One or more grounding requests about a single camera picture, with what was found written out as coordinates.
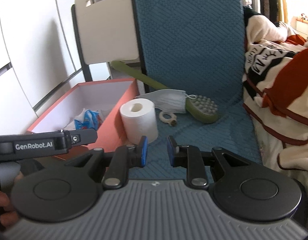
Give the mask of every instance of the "blue textured fabric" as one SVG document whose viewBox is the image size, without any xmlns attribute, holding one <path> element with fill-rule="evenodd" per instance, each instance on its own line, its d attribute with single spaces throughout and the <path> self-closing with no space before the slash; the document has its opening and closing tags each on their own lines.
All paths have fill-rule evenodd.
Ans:
<svg viewBox="0 0 308 240">
<path fill-rule="evenodd" d="M 219 105 L 221 119 L 204 125 L 178 114 L 176 127 L 158 121 L 159 138 L 149 145 L 147 165 L 131 178 L 185 178 L 171 168 L 166 137 L 201 150 L 224 147 L 261 162 L 253 125 L 242 107 L 244 19 L 240 0 L 135 0 L 148 76 Z"/>
</svg>

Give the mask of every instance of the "chair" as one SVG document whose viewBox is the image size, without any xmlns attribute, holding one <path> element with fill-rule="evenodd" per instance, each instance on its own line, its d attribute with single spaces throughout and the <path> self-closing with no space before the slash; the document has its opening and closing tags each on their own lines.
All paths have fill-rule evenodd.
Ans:
<svg viewBox="0 0 308 240">
<path fill-rule="evenodd" d="M 108 6 L 112 6 L 110 0 L 106 1 L 107 8 L 102 8 L 102 1 L 96 3 L 99 4 L 98 11 L 94 12 L 92 6 L 87 11 L 83 2 L 86 3 L 86 0 L 75 2 L 81 6 L 78 16 L 80 35 L 88 31 L 82 22 L 80 25 L 83 15 L 95 17 L 94 13 L 104 14 L 104 18 L 110 21 L 111 13 L 115 14 L 108 9 Z M 173 135 L 177 142 L 196 145 L 201 150 L 220 146 L 261 163 L 252 121 L 242 107 L 245 29 L 240 0 L 134 0 L 130 5 L 134 5 L 134 8 L 128 14 L 125 12 L 128 15 L 126 21 L 131 23 L 130 17 L 134 14 L 137 31 L 134 30 L 133 33 L 129 29 L 126 36 L 130 35 L 130 40 L 114 37 L 110 46 L 115 49 L 115 44 L 121 45 L 122 42 L 130 42 L 131 48 L 138 46 L 138 56 L 144 59 L 143 62 L 141 60 L 143 72 L 170 88 L 212 98 L 220 106 L 221 114 L 216 123 L 207 125 L 189 114 L 178 114 L 176 127 L 169 127 L 158 121 L 159 138 L 149 146 L 147 165 L 143 169 L 131 169 L 130 177 L 185 177 L 185 169 L 172 169 L 169 165 L 166 154 L 168 135 Z M 121 24 L 127 28 L 128 24 L 124 24 L 124 21 Z M 107 32 L 105 29 L 98 31 L 98 34 L 94 32 L 94 36 L 83 34 L 83 54 L 89 43 L 87 36 L 93 39 L 91 43 L 100 42 L 102 35 L 107 36 L 104 34 Z M 125 59 L 136 58 L 132 54 L 128 54 L 131 58 Z M 106 58 L 106 61 L 123 59 L 118 53 L 114 58 Z"/>
</svg>

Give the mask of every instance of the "toilet paper roll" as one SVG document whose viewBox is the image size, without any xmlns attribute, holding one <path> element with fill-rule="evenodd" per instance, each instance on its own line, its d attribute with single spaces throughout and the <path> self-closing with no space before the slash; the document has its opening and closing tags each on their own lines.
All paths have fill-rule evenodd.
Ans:
<svg viewBox="0 0 308 240">
<path fill-rule="evenodd" d="M 155 105 L 145 98 L 137 98 L 123 104 L 120 108 L 121 117 L 127 138 L 131 143 L 138 144 L 143 135 L 148 142 L 158 137 Z"/>
</svg>

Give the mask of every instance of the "mask ear loop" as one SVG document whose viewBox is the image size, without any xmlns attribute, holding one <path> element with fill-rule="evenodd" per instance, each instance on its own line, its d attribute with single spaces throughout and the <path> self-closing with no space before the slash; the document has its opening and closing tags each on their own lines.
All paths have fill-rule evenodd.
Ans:
<svg viewBox="0 0 308 240">
<path fill-rule="evenodd" d="M 197 95 L 188 95 L 185 94 L 186 98 L 190 98 L 190 99 L 197 99 Z"/>
</svg>

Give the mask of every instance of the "white ring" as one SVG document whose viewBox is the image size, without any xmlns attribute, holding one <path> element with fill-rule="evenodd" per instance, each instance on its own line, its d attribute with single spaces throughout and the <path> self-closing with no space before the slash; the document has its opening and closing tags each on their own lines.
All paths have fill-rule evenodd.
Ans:
<svg viewBox="0 0 308 240">
<path fill-rule="evenodd" d="M 185 94 L 185 95 L 186 95 L 186 98 L 197 99 L 197 95 L 188 95 L 188 94 Z"/>
<path fill-rule="evenodd" d="M 166 118 L 164 117 L 164 114 L 169 115 L 169 116 L 170 116 L 170 119 L 166 119 Z M 170 124 L 172 121 L 176 121 L 176 118 L 177 118 L 177 116 L 176 116 L 175 114 L 173 114 L 173 113 L 167 113 L 167 112 L 163 112 L 163 111 L 161 111 L 161 112 L 159 113 L 159 120 L 161 120 L 163 123 L 168 123 L 168 124 Z"/>
</svg>

